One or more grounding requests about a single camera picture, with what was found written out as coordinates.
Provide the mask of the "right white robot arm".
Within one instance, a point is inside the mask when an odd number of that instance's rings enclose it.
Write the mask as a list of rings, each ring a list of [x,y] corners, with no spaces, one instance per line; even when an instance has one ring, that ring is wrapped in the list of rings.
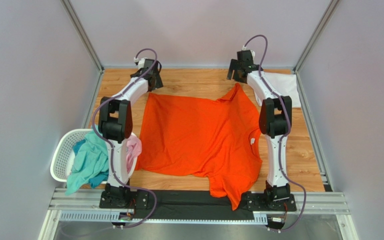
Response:
[[[286,166],[288,134],[292,127],[292,99],[283,96],[269,82],[260,65],[254,62],[255,53],[243,47],[229,65],[227,79],[246,83],[261,101],[259,129],[268,147],[269,172],[263,204],[269,208],[284,208],[291,197],[291,186]]]

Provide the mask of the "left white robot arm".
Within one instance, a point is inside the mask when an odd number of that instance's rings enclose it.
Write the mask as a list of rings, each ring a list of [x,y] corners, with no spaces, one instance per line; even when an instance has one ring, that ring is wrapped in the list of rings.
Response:
[[[102,209],[126,209],[132,204],[130,178],[137,158],[129,159],[128,143],[133,139],[133,104],[145,93],[163,87],[158,60],[135,59],[137,72],[128,84],[112,97],[103,97],[98,107],[98,135],[108,151],[109,172],[99,203]]]

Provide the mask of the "orange t-shirt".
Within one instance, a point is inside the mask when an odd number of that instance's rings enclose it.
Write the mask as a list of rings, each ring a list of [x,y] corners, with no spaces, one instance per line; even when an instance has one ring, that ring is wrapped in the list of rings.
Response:
[[[239,83],[216,100],[150,93],[136,169],[207,178],[210,195],[236,210],[262,167],[258,120]]]

